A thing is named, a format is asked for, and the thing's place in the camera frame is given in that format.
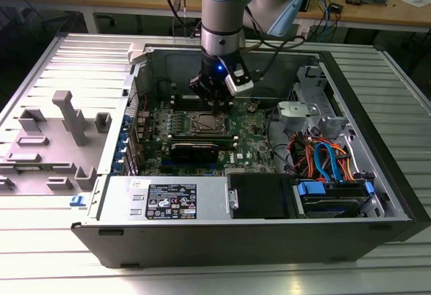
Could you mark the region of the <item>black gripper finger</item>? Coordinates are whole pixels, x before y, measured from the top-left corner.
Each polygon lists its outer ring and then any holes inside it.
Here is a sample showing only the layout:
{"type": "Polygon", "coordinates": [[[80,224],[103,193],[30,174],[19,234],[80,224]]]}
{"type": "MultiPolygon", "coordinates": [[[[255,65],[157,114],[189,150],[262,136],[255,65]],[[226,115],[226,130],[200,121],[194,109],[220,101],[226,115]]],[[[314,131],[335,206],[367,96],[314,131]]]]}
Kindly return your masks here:
{"type": "Polygon", "coordinates": [[[233,99],[233,96],[226,86],[220,87],[216,94],[216,111],[229,112],[234,105],[233,99]]]}
{"type": "Polygon", "coordinates": [[[215,89],[208,81],[207,78],[196,76],[189,81],[189,88],[196,94],[202,101],[212,108],[213,112],[220,111],[220,103],[218,100],[218,90],[215,89]]]}

